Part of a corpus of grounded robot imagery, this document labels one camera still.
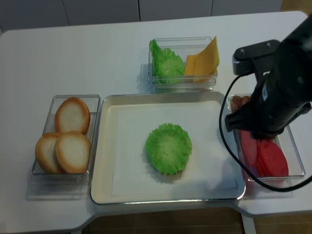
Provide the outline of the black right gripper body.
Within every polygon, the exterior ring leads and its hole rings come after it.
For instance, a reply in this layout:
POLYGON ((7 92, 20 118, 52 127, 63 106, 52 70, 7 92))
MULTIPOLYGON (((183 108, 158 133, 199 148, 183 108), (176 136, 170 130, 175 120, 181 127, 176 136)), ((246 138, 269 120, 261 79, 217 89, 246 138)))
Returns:
POLYGON ((300 115, 309 112, 312 79, 271 71, 257 82, 250 100, 225 117, 226 129, 250 132, 254 139, 270 139, 300 115))

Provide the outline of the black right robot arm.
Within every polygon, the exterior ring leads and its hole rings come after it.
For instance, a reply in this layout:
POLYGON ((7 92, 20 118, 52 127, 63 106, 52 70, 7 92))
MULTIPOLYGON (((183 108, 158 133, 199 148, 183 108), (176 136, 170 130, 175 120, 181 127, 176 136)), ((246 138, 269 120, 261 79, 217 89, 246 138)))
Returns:
POLYGON ((312 18, 308 17, 282 42, 269 40, 239 48, 234 74, 254 74, 250 100, 225 117, 227 131, 245 130, 254 138, 283 132, 312 109, 312 18))

